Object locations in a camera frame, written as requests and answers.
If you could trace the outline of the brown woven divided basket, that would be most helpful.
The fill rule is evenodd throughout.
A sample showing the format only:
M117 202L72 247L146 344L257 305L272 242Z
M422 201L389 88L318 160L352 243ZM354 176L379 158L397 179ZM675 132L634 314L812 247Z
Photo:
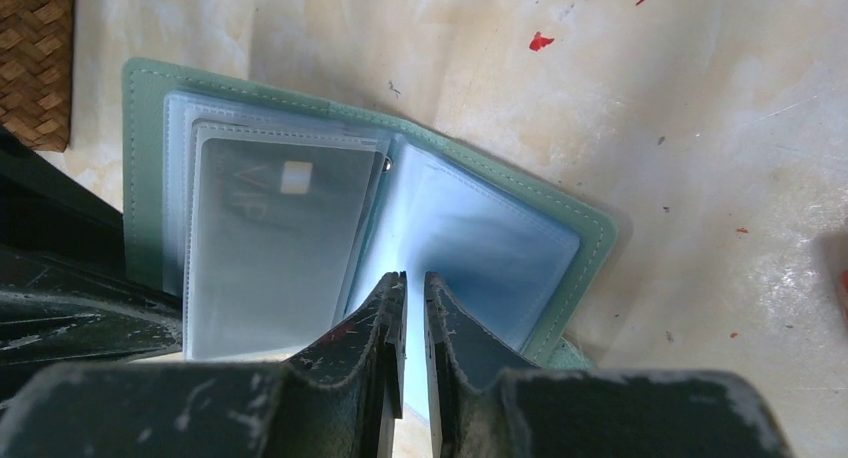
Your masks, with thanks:
M1 0L1 125L30 149L70 143L75 0Z

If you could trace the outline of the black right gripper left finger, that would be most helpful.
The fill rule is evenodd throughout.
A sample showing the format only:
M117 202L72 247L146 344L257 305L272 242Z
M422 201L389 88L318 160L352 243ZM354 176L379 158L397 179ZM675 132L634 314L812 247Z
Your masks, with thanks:
M65 363L1 420L5 457L388 457L407 278L283 361Z

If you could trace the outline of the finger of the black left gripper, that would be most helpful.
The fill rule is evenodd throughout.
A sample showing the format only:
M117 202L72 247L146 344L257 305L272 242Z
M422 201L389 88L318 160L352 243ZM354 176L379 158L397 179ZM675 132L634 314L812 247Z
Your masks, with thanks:
M1 249L1 399L65 361L117 361L182 346L178 298L56 257Z

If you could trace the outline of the green leather card holder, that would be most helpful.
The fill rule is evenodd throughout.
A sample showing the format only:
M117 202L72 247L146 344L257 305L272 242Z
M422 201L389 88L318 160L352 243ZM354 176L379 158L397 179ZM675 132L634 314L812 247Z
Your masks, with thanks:
M162 61L122 69L123 217L128 276L183 308L199 151L209 138L376 150L383 156L333 325L388 272L408 279L423 358L423 280L439 274L460 303L531 362L584 369L564 329L618 230L598 209L410 121Z

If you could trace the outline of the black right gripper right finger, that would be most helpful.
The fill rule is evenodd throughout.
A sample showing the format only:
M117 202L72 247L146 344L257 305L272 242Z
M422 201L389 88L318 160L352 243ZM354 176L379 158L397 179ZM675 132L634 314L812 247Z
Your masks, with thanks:
M756 389L705 370L542 368L496 338L444 280L424 281L437 457L789 457Z

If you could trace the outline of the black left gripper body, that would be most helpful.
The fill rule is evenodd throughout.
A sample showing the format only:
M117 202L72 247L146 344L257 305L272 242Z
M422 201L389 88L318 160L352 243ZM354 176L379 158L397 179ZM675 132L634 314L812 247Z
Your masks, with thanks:
M123 215L1 130L1 243L126 275Z

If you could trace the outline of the silver credit card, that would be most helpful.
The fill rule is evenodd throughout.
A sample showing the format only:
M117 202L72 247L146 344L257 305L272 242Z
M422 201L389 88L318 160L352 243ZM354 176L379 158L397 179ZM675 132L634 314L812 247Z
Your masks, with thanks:
M376 150L203 142L186 266L190 358L289 351L332 326L382 161Z

